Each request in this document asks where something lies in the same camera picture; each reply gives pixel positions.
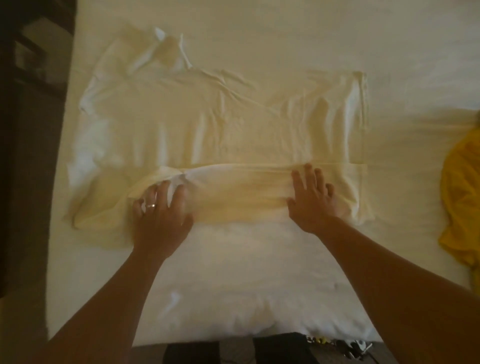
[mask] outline bed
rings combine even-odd
[[[449,0],[291,0],[281,5],[273,0],[79,1],[51,212],[49,336],[113,275],[130,252],[129,248],[92,245],[88,242],[91,234],[72,227],[69,209],[74,196],[68,161],[81,113],[80,98],[94,66],[119,32],[132,25],[183,34],[189,60],[201,67],[242,72],[275,64],[365,72],[371,127],[365,143],[367,189],[375,221],[360,230],[415,264],[469,287],[466,268],[437,243],[447,223],[439,180],[446,153],[475,125],[480,107],[479,12],[478,4]],[[254,257],[245,262],[245,269],[253,261]],[[381,340],[352,288],[334,273],[338,267],[330,257],[326,262],[325,290],[308,302],[290,299],[310,290],[308,285],[290,295],[281,287],[275,292],[273,308],[266,307],[259,295],[231,295],[228,305],[217,309],[206,303],[222,297],[202,291],[190,297],[198,298],[195,304],[182,303],[182,316],[169,318],[159,313],[162,292],[157,282],[162,277],[157,277],[134,344],[289,331]],[[169,302],[179,300],[171,297]]]

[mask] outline person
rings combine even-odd
[[[322,171],[305,165],[305,181],[292,172],[295,198],[289,215],[316,235],[342,267],[378,333],[399,363],[478,363],[480,298],[388,251],[337,217],[335,188]],[[151,186],[133,204],[133,251],[113,277],[36,354],[32,363],[125,363],[140,314],[163,262],[193,226],[184,213],[185,188],[167,203],[169,182]],[[259,363],[310,363],[288,357],[295,340],[277,345],[257,339]],[[217,343],[169,346],[164,361],[188,354],[191,362],[219,363]],[[276,355],[275,347],[282,351]]]

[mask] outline leg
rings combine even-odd
[[[220,343],[189,342],[169,344],[163,355],[164,364],[220,364]]]
[[[253,339],[257,364],[318,364],[304,335],[290,334]]]

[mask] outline yellow cloth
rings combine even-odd
[[[450,224],[439,243],[471,268],[473,289],[480,295],[480,129],[471,131],[447,156],[441,192]]]

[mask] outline floor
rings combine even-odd
[[[49,54],[47,79],[68,79],[72,39],[62,29],[40,20],[27,27],[30,36]],[[0,360],[16,363],[27,358],[47,341],[45,286],[51,194],[60,140],[63,103],[33,88],[20,85],[21,111],[17,123],[14,176],[10,204],[8,241],[8,293],[0,300]],[[160,363],[164,345],[134,348],[130,363]],[[225,362],[254,363],[250,338],[221,342]],[[320,363],[351,363],[339,353],[313,349]],[[396,363],[382,344],[372,350],[381,364]],[[365,363],[373,363],[368,358]]]

